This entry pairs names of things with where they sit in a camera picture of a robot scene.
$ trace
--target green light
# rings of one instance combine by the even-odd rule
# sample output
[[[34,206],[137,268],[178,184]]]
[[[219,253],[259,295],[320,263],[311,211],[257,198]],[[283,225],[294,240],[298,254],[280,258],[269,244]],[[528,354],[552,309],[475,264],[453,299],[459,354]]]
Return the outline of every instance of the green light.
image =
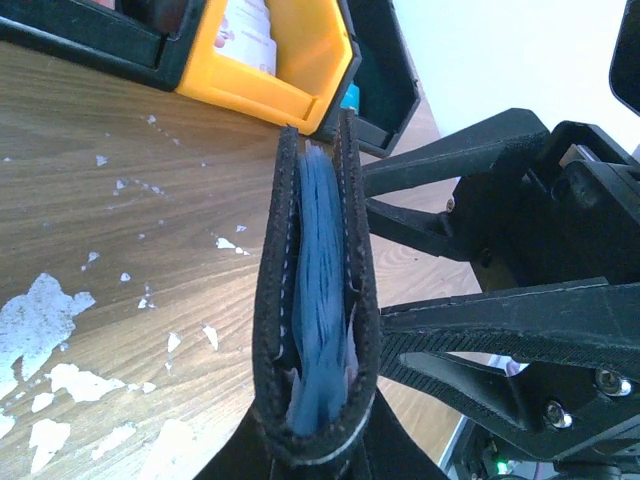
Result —
[[[506,475],[507,473],[509,473],[509,466],[506,464],[506,462],[498,462],[498,475]]]

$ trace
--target white flake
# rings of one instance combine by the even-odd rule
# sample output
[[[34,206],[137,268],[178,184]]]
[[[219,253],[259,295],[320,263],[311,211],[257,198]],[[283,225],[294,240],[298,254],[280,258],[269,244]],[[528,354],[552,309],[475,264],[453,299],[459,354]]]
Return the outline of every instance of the white flake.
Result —
[[[156,385],[151,382],[144,382],[142,384],[142,391],[144,393],[151,393],[156,389]]]
[[[15,424],[15,417],[5,416],[0,413],[0,438],[9,433]]]
[[[176,348],[178,348],[178,345],[180,345],[180,342],[182,342],[180,335],[178,335],[177,333],[171,332],[169,334],[169,341],[167,342],[167,350],[169,351],[169,353],[173,352]]]
[[[211,342],[211,345],[213,345],[213,349],[217,352],[219,344],[218,344],[218,332],[216,332],[216,329],[207,325],[202,329],[202,331],[205,333],[205,335]]]
[[[231,249],[235,249],[236,246],[231,243],[229,240],[227,240],[226,238],[218,238],[216,240],[216,247],[218,248],[231,248]]]
[[[40,410],[48,407],[53,403],[54,395],[53,393],[39,393],[35,397],[33,397],[33,404],[31,405],[31,411],[33,413],[37,413]]]
[[[124,382],[116,378],[106,380],[89,371],[80,371],[77,366],[67,363],[53,367],[49,378],[52,392],[66,388],[76,402],[95,402],[104,394],[125,386]]]
[[[114,428],[107,438],[100,442],[98,448],[91,452],[91,458],[93,460],[102,458],[105,453],[118,447],[125,440],[132,437],[134,433],[136,433],[136,427],[132,422],[127,422],[122,427]]]
[[[29,448],[36,447],[36,454],[31,464],[31,474],[39,472],[60,450],[69,435],[71,425],[68,423],[56,423],[53,420],[40,420],[31,429]]]
[[[185,461],[185,457],[193,452],[194,443],[193,431],[189,425],[179,420],[167,420],[151,448],[138,480],[156,479],[169,469],[179,469],[178,463]]]
[[[51,275],[41,274],[26,295],[9,300],[0,311],[0,398],[18,386],[12,365],[22,357],[22,378],[28,381],[69,338],[73,318],[96,301],[89,292],[65,295]]]

